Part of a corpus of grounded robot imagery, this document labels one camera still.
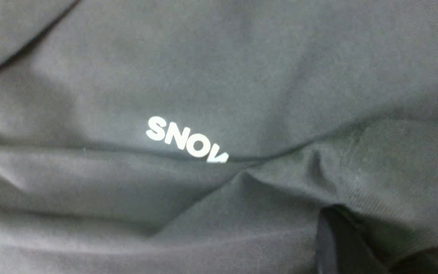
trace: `gray fabric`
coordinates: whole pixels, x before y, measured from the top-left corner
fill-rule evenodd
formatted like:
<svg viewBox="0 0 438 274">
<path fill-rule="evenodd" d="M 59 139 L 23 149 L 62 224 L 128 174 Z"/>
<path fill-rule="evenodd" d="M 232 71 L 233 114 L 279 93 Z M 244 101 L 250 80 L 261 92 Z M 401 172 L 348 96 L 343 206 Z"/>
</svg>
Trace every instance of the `gray fabric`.
<svg viewBox="0 0 438 274">
<path fill-rule="evenodd" d="M 0 63 L 70 2 L 0 1 Z M 0 273 L 314 273 L 333 203 L 438 245 L 438 1 L 84 0 L 0 70 Z"/>
</svg>

